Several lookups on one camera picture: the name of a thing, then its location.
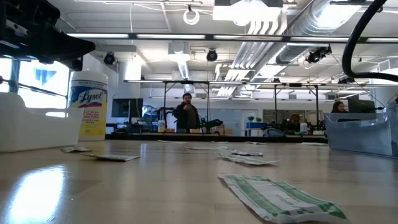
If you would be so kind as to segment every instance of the dark jacket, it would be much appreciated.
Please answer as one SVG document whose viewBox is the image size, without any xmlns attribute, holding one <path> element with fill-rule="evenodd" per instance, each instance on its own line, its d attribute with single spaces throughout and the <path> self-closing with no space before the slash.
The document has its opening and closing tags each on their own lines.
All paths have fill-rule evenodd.
<svg viewBox="0 0 398 224">
<path fill-rule="evenodd" d="M 199 114 L 198 114 L 198 110 L 193 106 L 192 109 L 196 112 L 196 120 L 197 120 L 197 126 L 196 127 L 187 127 L 187 118 L 188 118 L 188 113 L 186 110 L 184 110 L 185 103 L 182 103 L 180 105 L 177 106 L 177 108 L 173 111 L 173 115 L 175 116 L 175 118 L 177 119 L 177 128 L 199 128 Z"/>
</svg>

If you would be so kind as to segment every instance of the man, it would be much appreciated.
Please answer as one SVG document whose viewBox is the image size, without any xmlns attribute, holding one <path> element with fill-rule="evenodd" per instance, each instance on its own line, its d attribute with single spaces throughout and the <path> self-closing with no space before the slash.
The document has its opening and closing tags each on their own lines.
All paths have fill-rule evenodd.
<svg viewBox="0 0 398 224">
<path fill-rule="evenodd" d="M 183 102 L 177 106 L 173 115 L 177 119 L 177 132 L 189 133 L 189 129 L 199 128 L 198 110 L 191 104 L 192 95 L 185 93 Z"/>
</svg>

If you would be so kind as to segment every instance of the white lid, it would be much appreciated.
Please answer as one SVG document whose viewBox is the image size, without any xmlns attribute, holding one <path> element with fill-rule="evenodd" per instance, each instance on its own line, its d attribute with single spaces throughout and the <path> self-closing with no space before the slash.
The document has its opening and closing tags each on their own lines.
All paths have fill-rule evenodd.
<svg viewBox="0 0 398 224">
<path fill-rule="evenodd" d="M 91 70 L 85 70 L 81 72 L 72 72 L 72 77 L 70 79 L 73 80 L 91 80 L 97 81 L 101 83 L 108 84 L 108 76 L 101 72 L 94 72 Z"/>
</svg>

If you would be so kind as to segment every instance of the computer monitor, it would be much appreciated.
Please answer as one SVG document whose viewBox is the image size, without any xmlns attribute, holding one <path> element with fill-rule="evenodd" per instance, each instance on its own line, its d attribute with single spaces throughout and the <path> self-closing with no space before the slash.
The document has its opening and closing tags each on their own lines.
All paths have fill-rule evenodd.
<svg viewBox="0 0 398 224">
<path fill-rule="evenodd" d="M 370 100 L 348 99 L 348 112 L 350 113 L 375 113 L 375 105 Z"/>
<path fill-rule="evenodd" d="M 142 117 L 143 99 L 113 99 L 112 117 L 140 118 Z"/>
</svg>

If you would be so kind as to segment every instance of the table surface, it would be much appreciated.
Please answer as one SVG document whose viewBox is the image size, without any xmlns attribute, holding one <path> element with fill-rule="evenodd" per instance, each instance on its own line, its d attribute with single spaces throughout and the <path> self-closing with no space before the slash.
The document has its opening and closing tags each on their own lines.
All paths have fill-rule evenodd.
<svg viewBox="0 0 398 224">
<path fill-rule="evenodd" d="M 266 223 L 218 180 L 261 175 L 337 204 L 353 223 L 397 223 L 398 161 L 323 146 L 157 141 L 80 143 L 94 154 L 138 155 L 96 161 L 59 149 L 0 154 L 0 223 Z M 245 166 L 214 151 L 259 151 L 276 166 Z"/>
</svg>

